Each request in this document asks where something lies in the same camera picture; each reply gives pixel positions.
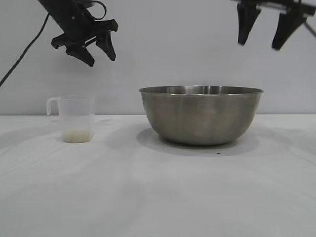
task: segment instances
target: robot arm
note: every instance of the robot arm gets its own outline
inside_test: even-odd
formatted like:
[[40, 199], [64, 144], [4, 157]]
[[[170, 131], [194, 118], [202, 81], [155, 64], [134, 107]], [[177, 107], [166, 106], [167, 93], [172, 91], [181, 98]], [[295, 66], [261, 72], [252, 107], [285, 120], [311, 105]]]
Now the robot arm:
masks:
[[116, 54], [112, 45], [111, 32], [118, 30], [117, 22], [96, 21], [87, 8], [94, 0], [39, 0], [64, 34], [51, 42], [55, 49], [66, 47], [66, 53], [93, 67], [94, 59], [86, 47], [94, 42], [107, 56], [115, 61]]
[[314, 16], [316, 7], [303, 4], [301, 0], [234, 0], [238, 1], [239, 18], [238, 43], [245, 45], [252, 27], [261, 12], [261, 7], [275, 8], [281, 11], [272, 48], [280, 50], [290, 36], [306, 23], [308, 16]]

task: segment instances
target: metal bowl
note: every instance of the metal bowl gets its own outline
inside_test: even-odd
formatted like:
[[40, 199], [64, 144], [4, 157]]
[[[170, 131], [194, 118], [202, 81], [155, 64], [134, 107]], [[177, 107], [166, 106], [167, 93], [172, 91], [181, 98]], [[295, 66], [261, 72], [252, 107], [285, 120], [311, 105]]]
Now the metal bowl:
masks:
[[163, 86], [139, 91], [153, 129], [163, 138], [190, 145], [219, 145], [242, 136], [263, 93], [229, 86]]

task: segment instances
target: plastic measuring cup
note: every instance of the plastic measuring cup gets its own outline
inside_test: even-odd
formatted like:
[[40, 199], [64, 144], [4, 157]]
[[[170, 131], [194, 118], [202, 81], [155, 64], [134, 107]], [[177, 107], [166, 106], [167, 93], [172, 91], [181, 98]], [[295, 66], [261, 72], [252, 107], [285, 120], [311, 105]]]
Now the plastic measuring cup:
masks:
[[94, 136], [93, 96], [62, 96], [47, 101], [47, 115], [51, 114], [51, 102], [58, 104], [62, 139], [67, 143], [83, 143], [91, 141]]

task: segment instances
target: white table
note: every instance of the white table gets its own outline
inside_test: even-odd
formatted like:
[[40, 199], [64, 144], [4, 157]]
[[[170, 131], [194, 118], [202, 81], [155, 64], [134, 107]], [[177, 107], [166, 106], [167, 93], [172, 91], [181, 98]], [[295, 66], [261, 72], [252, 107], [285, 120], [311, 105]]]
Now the white table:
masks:
[[0, 237], [316, 237], [316, 116], [257, 116], [238, 142], [167, 144], [145, 116], [0, 117]]

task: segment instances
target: white wall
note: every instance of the white wall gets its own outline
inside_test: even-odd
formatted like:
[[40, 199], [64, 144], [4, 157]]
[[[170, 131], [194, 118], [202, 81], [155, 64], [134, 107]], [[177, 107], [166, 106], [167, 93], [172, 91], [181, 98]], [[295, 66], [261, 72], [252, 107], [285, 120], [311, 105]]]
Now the white wall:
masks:
[[[233, 85], [265, 90], [260, 113], [316, 113], [316, 39], [304, 27], [280, 53], [271, 49], [278, 12], [260, 15], [245, 47], [237, 44], [236, 3], [229, 0], [107, 0], [115, 18], [117, 61], [91, 46], [90, 68], [50, 46], [52, 19], [0, 89], [0, 114], [44, 114], [47, 98], [94, 93], [98, 114], [143, 113], [138, 89], [156, 85]], [[100, 7], [93, 13], [101, 14]], [[37, 0], [0, 2], [0, 75], [40, 29]], [[316, 27], [316, 18], [310, 18]]]

